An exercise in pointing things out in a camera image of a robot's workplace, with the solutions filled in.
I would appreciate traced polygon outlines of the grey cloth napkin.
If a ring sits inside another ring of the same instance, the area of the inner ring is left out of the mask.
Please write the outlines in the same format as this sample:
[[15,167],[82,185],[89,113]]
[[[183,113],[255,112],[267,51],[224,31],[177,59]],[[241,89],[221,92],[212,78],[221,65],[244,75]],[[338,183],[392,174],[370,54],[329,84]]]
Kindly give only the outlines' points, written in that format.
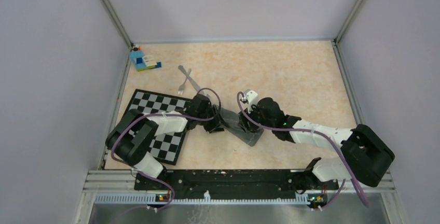
[[264,132],[262,128],[250,126],[241,113],[221,108],[219,117],[223,128],[251,147],[256,145]]

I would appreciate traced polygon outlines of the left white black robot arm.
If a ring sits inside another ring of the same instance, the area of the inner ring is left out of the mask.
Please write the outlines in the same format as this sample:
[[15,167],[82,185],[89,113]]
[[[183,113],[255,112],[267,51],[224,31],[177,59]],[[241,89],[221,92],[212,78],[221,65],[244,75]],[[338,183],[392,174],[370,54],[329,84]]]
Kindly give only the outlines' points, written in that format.
[[183,134],[201,125],[207,132],[221,130],[219,106],[202,94],[196,94],[186,105],[173,110],[144,113],[137,108],[128,110],[105,140],[112,158],[142,175],[153,189],[166,184],[165,170],[155,158],[150,146],[157,137],[168,133]]

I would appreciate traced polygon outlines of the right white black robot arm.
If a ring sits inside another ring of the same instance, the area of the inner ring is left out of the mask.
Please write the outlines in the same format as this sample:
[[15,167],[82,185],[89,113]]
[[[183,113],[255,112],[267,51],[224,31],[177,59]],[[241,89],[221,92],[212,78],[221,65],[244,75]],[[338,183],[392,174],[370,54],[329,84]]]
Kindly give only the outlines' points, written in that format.
[[349,179],[377,187],[395,159],[394,152],[367,125],[332,128],[285,114],[270,97],[237,94],[237,103],[247,129],[270,130],[278,139],[333,150],[338,157],[318,159],[304,175],[305,184],[318,189],[325,181]]

